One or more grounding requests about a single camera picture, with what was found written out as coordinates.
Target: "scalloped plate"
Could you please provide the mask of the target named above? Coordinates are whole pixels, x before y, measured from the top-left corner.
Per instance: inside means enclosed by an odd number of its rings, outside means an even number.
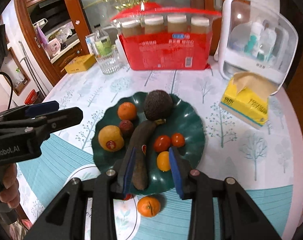
[[[116,160],[123,158],[126,149],[124,147],[114,153],[105,151],[98,143],[99,131],[106,125],[119,125],[120,119],[117,115],[117,110],[124,102],[131,102],[137,108],[138,119],[133,122],[135,127],[146,120],[143,110],[146,95],[147,93],[138,92],[131,97],[120,99],[115,106],[106,110],[103,118],[96,124],[95,135],[92,139],[93,160],[102,173],[110,169]],[[171,137],[173,133],[181,133],[185,137],[186,143],[184,147],[178,149],[180,154],[190,162],[192,168],[196,168],[201,160],[205,146],[202,120],[190,104],[173,94],[170,96],[174,103],[172,113],[166,119],[166,124],[159,125],[156,128],[147,144],[146,165],[149,175],[149,185],[145,190],[137,190],[131,184],[130,193],[139,195],[156,194],[174,187],[171,171],[163,172],[157,168],[156,159],[158,154],[154,151],[153,144],[159,135],[168,135]]]

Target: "black cable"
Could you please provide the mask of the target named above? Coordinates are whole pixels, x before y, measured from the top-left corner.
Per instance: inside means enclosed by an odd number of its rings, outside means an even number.
[[[10,98],[9,98],[8,109],[7,109],[7,110],[9,110],[10,109],[11,100],[13,99],[13,82],[12,82],[10,76],[7,73],[1,71],[0,75],[5,76],[9,80],[9,82],[10,82],[11,91],[10,91]]]

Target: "blue gripper pad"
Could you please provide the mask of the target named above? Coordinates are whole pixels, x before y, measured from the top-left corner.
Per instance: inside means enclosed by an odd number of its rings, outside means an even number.
[[[51,112],[58,111],[59,103],[57,101],[50,101],[41,104],[31,105],[25,111],[25,116],[34,118],[38,115],[44,115]]]
[[[135,160],[136,160],[136,148],[133,147],[133,150],[130,154],[130,159],[127,165],[127,169],[124,176],[124,188],[123,188],[123,194],[127,194],[129,192],[129,187],[131,183],[131,179],[133,177],[133,169],[135,167]]]
[[[183,182],[182,182],[182,178],[181,178],[181,175],[180,175],[178,164],[177,164],[177,161],[176,161],[176,158],[175,158],[175,155],[174,155],[174,151],[171,147],[169,149],[169,153],[170,153],[170,169],[171,169],[171,172],[172,172],[176,192],[177,192],[177,194],[179,195],[180,198],[183,198],[183,196],[184,196]]]

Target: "finger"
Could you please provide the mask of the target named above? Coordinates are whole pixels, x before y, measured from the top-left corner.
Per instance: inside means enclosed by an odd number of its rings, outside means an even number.
[[[10,166],[6,169],[4,177],[3,177],[3,184],[6,189],[10,188],[17,177],[17,165],[16,163],[10,164]]]
[[[12,201],[17,195],[19,195],[18,187],[19,183],[16,179],[14,184],[10,188],[4,189],[2,192],[0,192],[0,201],[3,203],[8,203]]]
[[[20,203],[20,194],[18,194],[18,196],[16,196],[12,201],[8,202],[8,206],[10,208],[16,208],[19,206]]]

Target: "tomato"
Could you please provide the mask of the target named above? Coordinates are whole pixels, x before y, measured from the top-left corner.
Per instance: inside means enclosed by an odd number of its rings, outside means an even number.
[[[154,142],[155,152],[167,151],[170,147],[170,137],[167,135],[160,135]]]
[[[176,146],[177,148],[183,147],[185,145],[185,138],[180,133],[174,133],[171,138],[173,146]]]
[[[132,194],[130,194],[130,193],[128,193],[127,195],[126,195],[126,197],[123,199],[124,201],[125,200],[129,200],[129,199],[131,199],[133,197],[133,195]]]

